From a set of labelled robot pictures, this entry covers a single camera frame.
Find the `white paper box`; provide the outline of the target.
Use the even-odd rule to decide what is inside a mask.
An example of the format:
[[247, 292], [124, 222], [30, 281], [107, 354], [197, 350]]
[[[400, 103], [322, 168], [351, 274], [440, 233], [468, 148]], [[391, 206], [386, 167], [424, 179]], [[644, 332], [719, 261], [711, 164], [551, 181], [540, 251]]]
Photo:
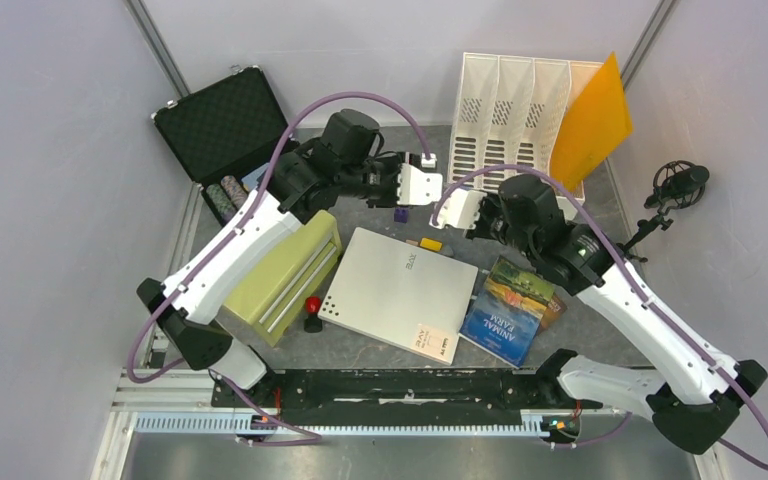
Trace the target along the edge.
[[477, 277], [474, 265], [358, 227], [318, 317], [450, 366]]

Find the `orange plastic folder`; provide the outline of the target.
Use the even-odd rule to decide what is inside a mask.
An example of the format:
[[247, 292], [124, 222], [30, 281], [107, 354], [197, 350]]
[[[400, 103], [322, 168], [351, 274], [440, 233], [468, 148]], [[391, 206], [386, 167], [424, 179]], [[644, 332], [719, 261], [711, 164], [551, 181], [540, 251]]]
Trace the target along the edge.
[[549, 162], [550, 176], [576, 190], [633, 131], [614, 53], [601, 64], [572, 64], [572, 99]]

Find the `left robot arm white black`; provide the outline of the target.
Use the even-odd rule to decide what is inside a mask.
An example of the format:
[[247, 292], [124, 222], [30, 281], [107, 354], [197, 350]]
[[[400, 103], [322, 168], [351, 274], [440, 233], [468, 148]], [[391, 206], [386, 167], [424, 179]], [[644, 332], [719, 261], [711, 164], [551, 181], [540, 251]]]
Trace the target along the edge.
[[371, 117], [353, 109], [333, 114], [320, 136], [280, 147], [243, 206], [189, 263], [138, 286], [150, 313], [147, 324], [167, 335], [183, 363], [224, 377], [250, 407], [272, 399], [265, 361], [215, 318], [265, 256], [338, 198], [360, 198], [371, 208], [400, 205], [400, 176], [420, 157], [384, 150], [382, 140]]

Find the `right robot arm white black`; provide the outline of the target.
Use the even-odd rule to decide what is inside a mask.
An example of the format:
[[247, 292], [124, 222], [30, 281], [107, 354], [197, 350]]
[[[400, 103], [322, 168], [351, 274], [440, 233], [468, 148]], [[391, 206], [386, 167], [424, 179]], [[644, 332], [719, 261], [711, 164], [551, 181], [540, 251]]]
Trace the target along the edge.
[[725, 434], [741, 413], [768, 421], [754, 395], [768, 378], [755, 360], [738, 361], [695, 332], [644, 282], [588, 214], [564, 217], [557, 183], [527, 170], [494, 193], [458, 189], [449, 201], [464, 213], [469, 237], [492, 239], [523, 254], [536, 273], [607, 319], [650, 362], [639, 370], [559, 350], [542, 368], [540, 400], [562, 408], [573, 399], [617, 407], [650, 421], [680, 449], [703, 454], [716, 443], [738, 452]]

